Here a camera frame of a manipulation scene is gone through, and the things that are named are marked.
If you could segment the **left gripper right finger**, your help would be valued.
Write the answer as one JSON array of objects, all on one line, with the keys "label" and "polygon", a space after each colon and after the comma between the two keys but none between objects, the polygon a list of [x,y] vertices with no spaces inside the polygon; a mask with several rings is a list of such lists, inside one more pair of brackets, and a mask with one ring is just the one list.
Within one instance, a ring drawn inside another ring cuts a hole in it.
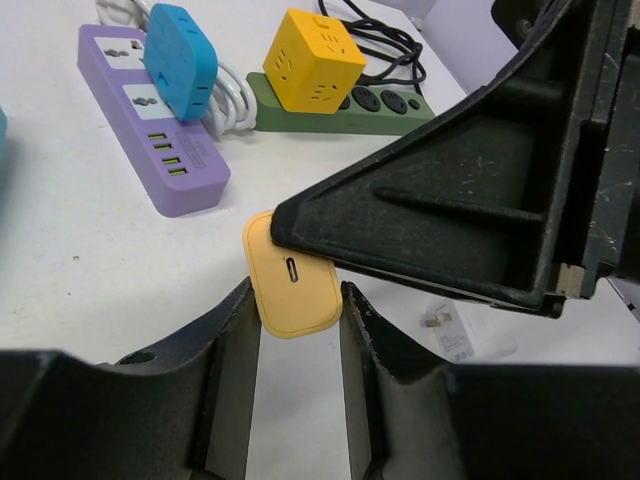
[{"label": "left gripper right finger", "polygon": [[341,286],[354,479],[635,479],[639,371],[452,364]]}]

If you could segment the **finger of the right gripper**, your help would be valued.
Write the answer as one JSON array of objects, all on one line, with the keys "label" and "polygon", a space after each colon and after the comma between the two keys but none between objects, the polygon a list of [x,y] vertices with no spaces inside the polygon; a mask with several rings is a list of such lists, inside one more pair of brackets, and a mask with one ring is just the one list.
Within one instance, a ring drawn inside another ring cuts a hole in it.
[{"label": "finger of the right gripper", "polygon": [[556,318],[639,279],[639,5],[500,1],[486,85],[281,203],[270,235],[338,267]]}]

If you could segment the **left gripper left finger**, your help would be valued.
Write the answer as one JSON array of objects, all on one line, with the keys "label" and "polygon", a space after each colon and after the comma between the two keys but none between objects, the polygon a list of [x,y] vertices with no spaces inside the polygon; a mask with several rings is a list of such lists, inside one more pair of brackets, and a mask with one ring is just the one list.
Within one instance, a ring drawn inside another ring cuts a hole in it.
[{"label": "left gripper left finger", "polygon": [[241,282],[214,309],[114,364],[1,354],[5,479],[242,479],[261,326]]}]

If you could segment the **white plug of purple strip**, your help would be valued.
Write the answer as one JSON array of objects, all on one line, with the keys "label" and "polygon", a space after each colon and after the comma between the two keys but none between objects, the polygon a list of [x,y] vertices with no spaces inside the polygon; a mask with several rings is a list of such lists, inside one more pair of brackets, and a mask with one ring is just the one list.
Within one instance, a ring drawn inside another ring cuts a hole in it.
[{"label": "white plug of purple strip", "polygon": [[514,355],[518,344],[469,303],[440,299],[420,320],[431,331],[440,355],[451,363],[487,363]]}]

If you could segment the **orange small plug adapter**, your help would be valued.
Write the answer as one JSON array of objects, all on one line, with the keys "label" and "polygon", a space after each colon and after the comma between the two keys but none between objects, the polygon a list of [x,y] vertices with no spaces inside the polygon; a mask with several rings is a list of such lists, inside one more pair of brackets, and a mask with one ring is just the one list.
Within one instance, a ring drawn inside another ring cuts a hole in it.
[{"label": "orange small plug adapter", "polygon": [[263,326],[281,339],[332,327],[343,309],[334,263],[275,245],[270,235],[272,216],[266,211],[251,217],[242,236]]}]

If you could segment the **green power strip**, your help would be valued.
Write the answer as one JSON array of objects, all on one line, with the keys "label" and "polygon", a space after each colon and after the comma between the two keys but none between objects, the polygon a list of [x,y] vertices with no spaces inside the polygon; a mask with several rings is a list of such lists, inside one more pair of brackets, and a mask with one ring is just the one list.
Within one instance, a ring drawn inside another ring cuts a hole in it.
[{"label": "green power strip", "polygon": [[353,87],[334,114],[288,112],[264,74],[251,72],[247,82],[257,100],[257,131],[402,136],[435,117],[415,92],[365,86]]}]

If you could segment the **purple power strip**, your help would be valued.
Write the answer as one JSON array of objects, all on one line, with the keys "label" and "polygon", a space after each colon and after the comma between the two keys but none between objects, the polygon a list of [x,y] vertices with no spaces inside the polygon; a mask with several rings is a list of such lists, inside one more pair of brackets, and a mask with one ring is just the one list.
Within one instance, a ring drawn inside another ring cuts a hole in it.
[{"label": "purple power strip", "polygon": [[201,122],[182,123],[143,65],[145,34],[79,27],[77,65],[156,210],[179,217],[217,206],[231,172]]}]

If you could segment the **yellow cube socket adapter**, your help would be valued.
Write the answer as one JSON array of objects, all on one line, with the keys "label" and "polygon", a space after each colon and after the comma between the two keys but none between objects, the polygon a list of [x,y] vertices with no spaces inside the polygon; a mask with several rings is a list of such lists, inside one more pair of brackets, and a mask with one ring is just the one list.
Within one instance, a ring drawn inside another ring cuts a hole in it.
[{"label": "yellow cube socket adapter", "polygon": [[340,20],[290,8],[274,36],[263,71],[284,110],[334,114],[366,64]]}]

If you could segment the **blue square plug adapter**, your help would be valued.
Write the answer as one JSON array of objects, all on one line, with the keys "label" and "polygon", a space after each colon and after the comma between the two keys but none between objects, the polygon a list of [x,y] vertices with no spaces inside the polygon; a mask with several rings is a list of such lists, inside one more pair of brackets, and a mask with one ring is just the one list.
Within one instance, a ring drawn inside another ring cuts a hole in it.
[{"label": "blue square plug adapter", "polygon": [[218,58],[185,8],[165,3],[151,8],[143,63],[178,120],[204,117],[218,74]]}]

